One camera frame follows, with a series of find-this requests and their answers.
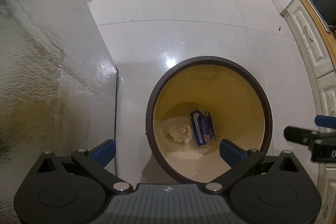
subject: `trash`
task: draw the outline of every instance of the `trash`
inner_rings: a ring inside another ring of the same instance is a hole
[[[174,138],[175,142],[187,144],[193,136],[192,129],[189,125],[181,124],[171,127],[168,131],[169,135]]]
[[[215,136],[210,113],[206,110],[195,110],[190,116],[197,145],[206,145]]]

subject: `wooden countertop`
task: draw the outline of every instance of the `wooden countertop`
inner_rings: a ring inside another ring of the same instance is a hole
[[[336,68],[336,39],[335,37],[331,34],[328,33],[324,27],[324,24],[322,23],[322,20],[320,16],[317,14],[315,9],[310,5],[308,0],[301,0],[305,8],[308,10],[311,18],[315,22],[317,29],[319,30],[325,45],[327,46],[329,55],[331,57],[332,63],[334,67]]]

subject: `brown rim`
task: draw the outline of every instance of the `brown rim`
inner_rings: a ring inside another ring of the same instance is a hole
[[[181,183],[198,183],[197,181],[190,180],[186,178],[185,176],[181,175],[180,173],[176,172],[170,165],[167,163],[167,161],[164,159],[162,154],[160,153],[160,150],[157,146],[155,136],[154,136],[154,130],[153,130],[153,115],[154,115],[154,108],[156,101],[164,88],[164,86],[168,83],[168,81],[177,75],[182,70],[196,66],[196,65],[203,65],[203,64],[209,64],[209,65],[219,65],[226,68],[229,68],[239,75],[241,75],[245,80],[249,82],[249,84],[253,87],[256,94],[259,97],[259,100],[261,102],[263,111],[264,111],[264,117],[265,117],[265,133],[264,138],[260,147],[260,150],[262,152],[267,152],[271,138],[272,138],[272,128],[273,128],[273,121],[272,121],[272,113],[271,108],[268,102],[268,99],[266,97],[266,94],[261,87],[261,85],[258,83],[258,81],[253,77],[252,74],[250,74],[246,69],[244,69],[242,66],[227,60],[225,58],[216,57],[216,56],[199,56],[187,59],[185,61],[182,61],[181,63],[178,63],[174,67],[172,67],[169,71],[167,71],[161,79],[158,81],[158,83],[155,85],[152,94],[149,98],[148,105],[147,105],[147,112],[146,112],[146,133],[149,145],[151,147],[151,150],[153,152],[154,157],[156,158],[157,162],[161,165],[161,167],[175,180],[181,182]]]

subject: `triangular cutout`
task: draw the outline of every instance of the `triangular cutout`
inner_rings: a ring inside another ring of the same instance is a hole
[[[280,170],[290,171],[290,172],[298,172],[298,168],[291,158],[284,158],[279,167]]]
[[[50,172],[50,171],[56,171],[56,167],[50,158],[46,158],[44,159],[37,173],[44,173],[44,172]]]

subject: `tile floor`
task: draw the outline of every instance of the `tile floor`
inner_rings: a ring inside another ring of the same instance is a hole
[[[245,67],[264,88],[273,113],[273,146],[293,150],[313,180],[305,147],[287,143],[291,124],[315,128],[315,105],[290,29],[271,0],[87,0],[120,74],[117,108],[119,176],[136,185],[173,183],[152,156],[145,135],[149,96],[174,64],[199,55]]]

